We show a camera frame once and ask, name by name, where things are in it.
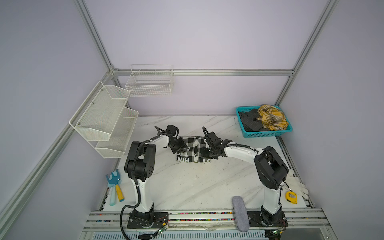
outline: yellow plaid cloth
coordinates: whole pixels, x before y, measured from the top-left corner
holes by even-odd
[[[268,128],[271,131],[286,130],[288,122],[284,113],[271,105],[262,105],[259,109],[258,120],[261,120],[264,128]]]

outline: work glove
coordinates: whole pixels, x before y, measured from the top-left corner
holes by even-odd
[[[305,188],[305,185],[300,182],[298,177],[293,176],[294,174],[295,172],[290,169],[285,182],[289,185],[292,192],[308,200],[308,190]],[[286,184],[284,184],[283,189],[289,190]]]

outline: marble tabletop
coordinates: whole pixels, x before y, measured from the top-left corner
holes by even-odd
[[[255,148],[271,146],[286,163],[286,159],[275,137],[242,136],[236,116],[167,116],[138,117],[127,151],[119,163],[121,190],[125,200],[109,205],[110,194],[104,211],[120,211],[126,205],[135,204],[135,188],[124,164],[132,141],[144,141],[157,133],[154,126],[165,129],[167,125],[180,129],[179,136],[203,136],[202,127],[213,131],[222,139],[230,139],[239,144]],[[232,197],[242,196],[246,208],[260,208],[263,204],[263,184],[258,178],[256,167],[236,158],[219,157],[208,163],[177,162],[170,148],[156,148],[155,170],[147,179],[155,210],[222,210],[232,209]],[[281,194],[283,208],[306,208],[301,196],[298,204],[285,200]]]

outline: tape measure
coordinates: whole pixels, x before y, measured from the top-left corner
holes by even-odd
[[[293,203],[293,204],[297,204],[297,194],[292,192],[292,190],[290,189],[290,187],[288,186],[287,184],[287,187],[289,188],[289,191],[287,191],[285,193],[285,199],[290,202],[290,203]]]

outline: blue plastic basket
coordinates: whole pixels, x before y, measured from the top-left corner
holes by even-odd
[[[243,133],[243,137],[271,137],[271,136],[277,137],[277,136],[282,135],[285,132],[291,132],[292,131],[292,127],[291,127],[291,124],[289,123],[288,119],[287,119],[287,122],[288,122],[287,130],[263,131],[263,132],[247,132],[247,131],[245,131],[243,123],[240,120],[239,112],[246,113],[252,109],[258,109],[259,107],[261,107],[261,106],[250,106],[250,107],[238,107],[238,108],[236,108],[236,115],[237,115],[237,119],[240,123],[240,128],[241,128],[241,132]]]

